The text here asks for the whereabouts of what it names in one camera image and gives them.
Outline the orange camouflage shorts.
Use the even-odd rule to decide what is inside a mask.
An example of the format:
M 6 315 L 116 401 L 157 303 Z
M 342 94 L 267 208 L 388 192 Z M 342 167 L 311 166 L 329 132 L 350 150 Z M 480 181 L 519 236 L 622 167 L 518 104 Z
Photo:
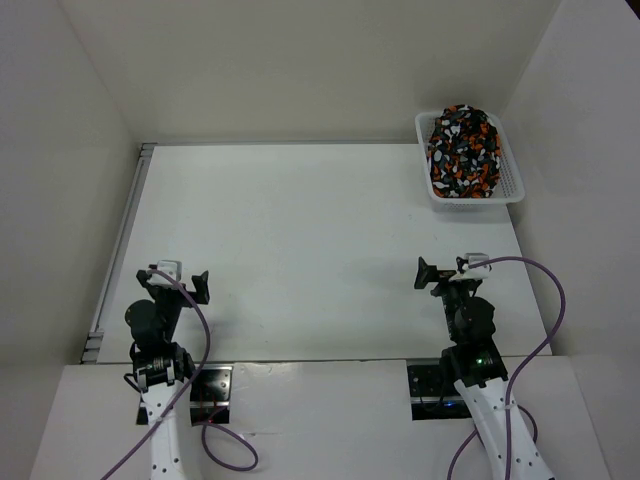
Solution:
M 502 142 L 488 114 L 461 104 L 436 118 L 426 148 L 435 195 L 444 199 L 485 199 L 501 179 Z

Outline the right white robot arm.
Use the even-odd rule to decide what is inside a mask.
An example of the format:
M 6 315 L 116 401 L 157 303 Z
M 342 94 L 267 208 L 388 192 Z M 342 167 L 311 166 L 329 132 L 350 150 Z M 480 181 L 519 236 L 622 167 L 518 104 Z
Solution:
M 553 479 L 513 394 L 515 374 L 509 374 L 494 342 L 495 307 L 477 294 L 491 272 L 485 254 L 466 254 L 453 269 L 441 269 L 418 259 L 414 288 L 433 288 L 442 301 L 453 345 L 439 360 L 440 385 L 464 401 L 474 424 L 471 439 L 484 446 L 494 479 Z

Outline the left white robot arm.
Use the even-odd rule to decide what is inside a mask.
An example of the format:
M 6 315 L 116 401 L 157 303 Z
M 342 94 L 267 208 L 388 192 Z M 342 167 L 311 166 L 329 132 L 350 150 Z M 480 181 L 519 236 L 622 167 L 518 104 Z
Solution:
M 124 315 L 133 338 L 133 376 L 149 426 L 152 479 L 202 477 L 189 404 L 200 376 L 191 355 L 173 336 L 184 308 L 209 302 L 208 273 L 192 277 L 192 291 L 181 275 L 182 264 L 175 260 L 138 271 L 136 279 L 149 297 L 132 303 Z

